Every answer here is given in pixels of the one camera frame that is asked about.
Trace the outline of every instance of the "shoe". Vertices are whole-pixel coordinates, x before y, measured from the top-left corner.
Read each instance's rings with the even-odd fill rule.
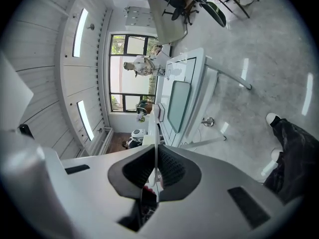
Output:
[[[281,118],[277,114],[269,113],[266,116],[266,121],[271,127],[274,127],[280,120]]]
[[[277,163],[278,158],[280,156],[280,152],[283,152],[282,149],[273,149],[271,152],[271,159]]]

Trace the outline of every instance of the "desk leg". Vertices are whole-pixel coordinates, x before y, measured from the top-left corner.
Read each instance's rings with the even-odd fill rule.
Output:
[[[211,139],[211,140],[207,140],[207,141],[200,141],[200,142],[193,142],[193,143],[190,143],[190,144],[184,144],[184,145],[181,145],[180,148],[181,149],[191,149],[191,148],[207,145],[207,144],[214,143],[214,142],[217,142],[217,141],[224,141],[224,140],[226,140],[226,137],[221,136],[221,137],[218,137],[218,138],[215,138],[215,139]]]
[[[212,59],[210,59],[208,57],[206,57],[205,65],[207,67],[210,67],[210,68],[216,70],[217,72],[219,72],[221,74],[227,75],[229,78],[231,78],[234,81],[239,82],[240,84],[245,86],[246,89],[248,89],[248,90],[250,90],[252,88],[251,85],[247,81],[245,81],[243,78],[234,75],[227,68],[223,67],[222,65],[219,65],[219,64],[215,63]]]

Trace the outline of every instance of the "black window frame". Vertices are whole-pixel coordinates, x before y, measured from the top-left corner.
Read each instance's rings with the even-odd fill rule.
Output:
[[[125,36],[123,54],[111,54],[111,53],[112,53],[113,37],[114,37],[114,36],[119,36],[119,35]],[[129,43],[129,37],[131,37],[131,36],[133,36],[133,37],[136,36],[136,37],[143,37],[143,38],[145,38],[143,54],[131,54],[131,53],[127,53],[128,43]],[[151,95],[151,94],[135,94],[135,93],[111,92],[111,70],[110,70],[110,68],[111,68],[111,57],[112,57],[112,56],[131,56],[131,57],[146,56],[146,55],[147,55],[147,47],[148,47],[149,38],[157,39],[157,38],[154,37],[154,36],[141,35],[141,34],[120,34],[120,33],[118,33],[118,34],[112,34],[112,35],[111,35],[110,51],[109,51],[109,96],[110,96],[111,112],[113,112],[113,113],[136,113],[136,110],[135,110],[135,111],[126,110],[126,100],[125,100],[125,97],[126,97],[126,96],[136,96],[136,97],[140,97],[140,100],[143,99],[143,96],[154,97],[154,100],[155,100],[155,98],[156,98],[157,87],[158,87],[158,81],[157,81],[157,80],[156,80],[155,94],[154,94],[154,95]],[[113,107],[112,107],[112,95],[122,95],[123,111],[113,110]]]

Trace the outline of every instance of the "green tray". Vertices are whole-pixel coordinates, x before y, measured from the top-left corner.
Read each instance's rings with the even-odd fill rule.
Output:
[[[167,120],[175,133],[179,133],[189,100],[191,84],[174,81],[171,88],[170,101],[167,111]]]

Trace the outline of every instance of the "glossy floor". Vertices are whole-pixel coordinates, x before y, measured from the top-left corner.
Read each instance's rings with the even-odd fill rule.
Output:
[[[319,139],[318,53],[307,27],[287,0],[254,1],[246,7],[248,19],[229,2],[227,26],[220,27],[202,8],[193,16],[188,35],[179,41],[173,56],[203,47],[216,62],[253,86],[247,90],[219,75],[206,110],[215,119],[212,128],[200,126],[201,140],[217,130],[227,140],[199,147],[196,152],[225,160],[254,179],[263,181],[262,169],[280,144],[265,120],[279,114]]]

